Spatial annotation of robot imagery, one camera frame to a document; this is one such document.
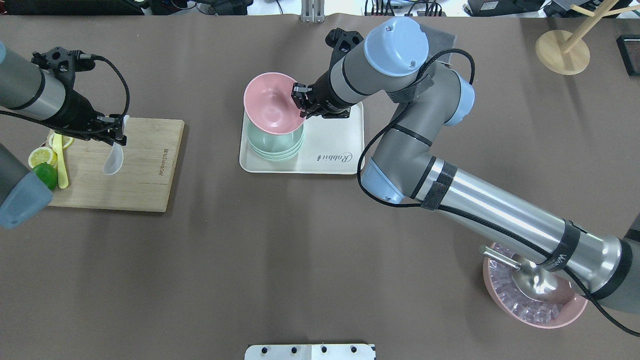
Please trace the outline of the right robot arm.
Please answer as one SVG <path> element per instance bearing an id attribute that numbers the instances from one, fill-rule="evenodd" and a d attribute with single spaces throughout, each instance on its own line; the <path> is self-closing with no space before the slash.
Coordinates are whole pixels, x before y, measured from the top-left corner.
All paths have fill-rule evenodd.
<path id="1" fill-rule="evenodd" d="M 419 207 L 447 214 L 466 227 L 507 246 L 542 270 L 572 280 L 598 309 L 638 313 L 639 222 L 624 238 L 600 238 L 430 153 L 444 126 L 460 123 L 474 105 L 473 81 L 449 68 L 442 57 L 460 48 L 437 47 L 451 34 L 407 17 L 393 17 L 366 37 L 332 29 L 329 68 L 311 85 L 294 84 L 301 116 L 335 117 L 384 91 L 397 104 L 390 123 L 374 137 L 375 151 L 361 189 L 374 201 L 396 208 Z"/>

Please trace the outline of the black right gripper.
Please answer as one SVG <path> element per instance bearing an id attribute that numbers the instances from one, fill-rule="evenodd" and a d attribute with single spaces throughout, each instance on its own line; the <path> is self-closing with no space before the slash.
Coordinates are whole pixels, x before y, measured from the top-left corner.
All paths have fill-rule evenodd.
<path id="1" fill-rule="evenodd" d="M 301 111 L 300 117 L 308 119 L 322 116 L 325 119 L 347 119 L 352 104 L 340 99 L 330 83 L 331 72 L 350 50 L 364 40 L 356 30 L 334 28 L 326 35 L 325 42 L 332 48 L 329 69 L 311 85 L 295 82 L 292 86 L 291 98 Z"/>

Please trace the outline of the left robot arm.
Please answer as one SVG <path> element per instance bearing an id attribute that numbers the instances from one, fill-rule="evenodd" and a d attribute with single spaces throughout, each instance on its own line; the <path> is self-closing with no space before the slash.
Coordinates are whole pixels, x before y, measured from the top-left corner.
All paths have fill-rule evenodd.
<path id="1" fill-rule="evenodd" d="M 14 153 L 25 145 L 10 136 L 26 135 L 37 126 L 80 141 L 108 146 L 127 144 L 125 123 L 130 109 L 130 89 L 120 71 L 103 55 L 55 47 L 34 52 L 30 59 L 1 44 L 1 227 L 14 229 L 38 214 L 53 200 L 53 192 Z M 121 112 L 104 114 L 75 90 L 77 73 L 88 72 L 97 62 L 107 64 L 125 90 Z"/>

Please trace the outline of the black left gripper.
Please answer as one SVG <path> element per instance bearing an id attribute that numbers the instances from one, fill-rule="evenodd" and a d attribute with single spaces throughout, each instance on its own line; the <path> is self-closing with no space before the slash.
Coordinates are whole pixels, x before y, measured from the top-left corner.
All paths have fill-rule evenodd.
<path id="1" fill-rule="evenodd" d="M 62 105 L 54 107 L 57 112 L 36 117 L 42 125 L 62 135 L 84 141 L 100 141 L 110 146 L 127 145 L 127 137 L 124 134 L 125 112 L 105 116 L 102 112 L 96 111 L 89 100 L 74 89 L 76 73 L 91 71 L 95 68 L 96 61 L 108 64 L 122 84 L 125 84 L 121 72 L 109 59 L 102 55 L 87 54 L 82 50 L 55 47 L 44 54 L 32 53 L 30 61 L 53 75 L 55 80 L 61 82 L 63 88 Z"/>

